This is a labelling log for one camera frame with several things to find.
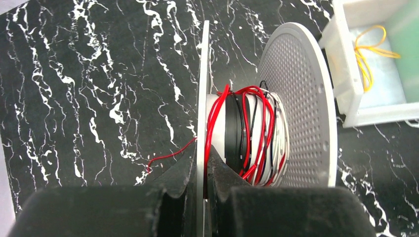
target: yellow wire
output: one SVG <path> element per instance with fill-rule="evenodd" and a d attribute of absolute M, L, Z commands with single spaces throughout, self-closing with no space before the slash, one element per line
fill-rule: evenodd
<path fill-rule="evenodd" d="M 378 29 L 382 29 L 383 31 L 383 35 L 382 38 L 380 40 L 380 42 L 373 44 L 373 45 L 358 45 L 358 40 L 359 38 L 361 38 L 363 35 L 365 35 L 366 33 L 368 33 L 369 31 L 371 31 L 374 28 L 378 28 Z M 381 49 L 381 48 L 376 48 L 378 46 L 380 46 L 384 40 L 385 37 L 387 36 L 387 32 L 385 31 L 385 28 L 383 26 L 380 25 L 375 25 L 375 26 L 371 26 L 370 28 L 364 30 L 362 33 L 360 33 L 358 35 L 358 37 L 355 40 L 355 56 L 356 56 L 356 61 L 358 63 L 358 67 L 362 72 L 362 79 L 364 81 L 364 92 L 367 92 L 371 89 L 371 87 L 374 84 L 374 78 L 373 78 L 373 74 L 371 73 L 371 69 L 370 66 L 368 65 L 364 55 L 361 53 L 360 49 L 367 49 L 371 52 L 374 52 L 380 56 L 383 57 L 389 57 L 389 58 L 400 58 L 400 54 L 392 52 L 392 51 L 388 51 L 385 49 Z"/>

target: white plastic container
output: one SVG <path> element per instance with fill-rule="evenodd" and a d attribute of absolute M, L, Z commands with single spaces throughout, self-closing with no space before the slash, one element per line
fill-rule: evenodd
<path fill-rule="evenodd" d="M 419 101 L 407 103 L 395 59 L 362 51 L 374 75 L 374 85 L 364 93 L 362 76 L 354 53 L 356 36 L 372 25 L 386 27 L 409 0 L 334 0 L 334 12 L 319 41 L 326 50 L 334 96 L 343 127 L 419 118 Z M 367 33 L 364 44 L 376 43 L 382 32 Z M 380 46 L 391 50 L 388 39 Z"/>

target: marble surface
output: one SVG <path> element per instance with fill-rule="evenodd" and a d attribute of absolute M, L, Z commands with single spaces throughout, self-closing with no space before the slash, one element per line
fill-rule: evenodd
<path fill-rule="evenodd" d="M 255 83 L 282 23 L 318 39 L 332 14 L 327 0 L 31 0 L 3 14 L 0 134 L 15 211 L 43 187 L 141 185 L 176 162 L 146 172 L 196 133 L 204 19 L 217 90 Z M 418 236 L 419 130 L 337 122 L 337 185 L 377 236 Z"/>

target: black marble table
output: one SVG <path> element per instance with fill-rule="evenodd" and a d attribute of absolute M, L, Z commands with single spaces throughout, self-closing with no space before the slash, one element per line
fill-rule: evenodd
<path fill-rule="evenodd" d="M 327 0 L 30 0 L 3 14 L 0 133 L 16 213 L 43 187 L 141 185 L 176 162 L 146 172 L 196 134 L 204 19 L 216 90 L 255 83 L 282 23 L 318 39 L 332 15 Z M 377 236 L 419 236 L 419 130 L 337 122 L 336 184 Z"/>

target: wire spool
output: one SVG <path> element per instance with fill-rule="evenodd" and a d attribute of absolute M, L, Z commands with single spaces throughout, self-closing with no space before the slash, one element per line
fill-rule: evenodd
<path fill-rule="evenodd" d="M 255 166 L 254 171 L 246 178 L 252 185 L 277 186 L 287 167 L 288 125 L 279 96 L 266 90 L 263 92 L 273 111 L 273 132 L 269 144 L 267 144 L 268 132 L 262 132 L 264 110 L 266 128 L 269 127 L 271 121 L 267 106 L 264 106 L 262 99 L 256 95 L 247 94 L 243 99 L 242 94 L 234 93 L 227 96 L 221 106 L 214 125 L 211 144 L 223 161 L 242 177 Z M 217 95 L 207 95 L 207 119 L 217 98 L 219 98 Z M 261 140 L 262 152 L 257 159 Z M 249 161 L 246 163 L 247 149 L 249 149 Z"/>

